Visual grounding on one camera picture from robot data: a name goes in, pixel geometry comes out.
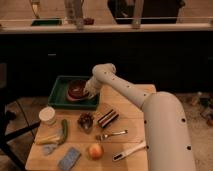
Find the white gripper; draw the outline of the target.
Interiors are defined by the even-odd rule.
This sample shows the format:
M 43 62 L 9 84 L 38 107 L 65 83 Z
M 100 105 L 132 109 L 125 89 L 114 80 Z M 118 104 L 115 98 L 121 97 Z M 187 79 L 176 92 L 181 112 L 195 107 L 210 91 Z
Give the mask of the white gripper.
M 86 82 L 83 92 L 88 95 L 89 99 L 92 99 L 100 92 L 101 88 L 102 83 L 95 76 L 92 76 Z

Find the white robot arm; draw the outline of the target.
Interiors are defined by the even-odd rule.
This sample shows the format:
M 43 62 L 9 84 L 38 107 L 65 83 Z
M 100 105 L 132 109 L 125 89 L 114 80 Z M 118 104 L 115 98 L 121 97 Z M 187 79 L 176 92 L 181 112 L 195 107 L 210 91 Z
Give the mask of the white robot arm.
M 182 104 L 168 92 L 148 93 L 116 75 L 112 63 L 98 64 L 84 91 L 92 98 L 107 84 L 144 113 L 149 171 L 196 171 Z

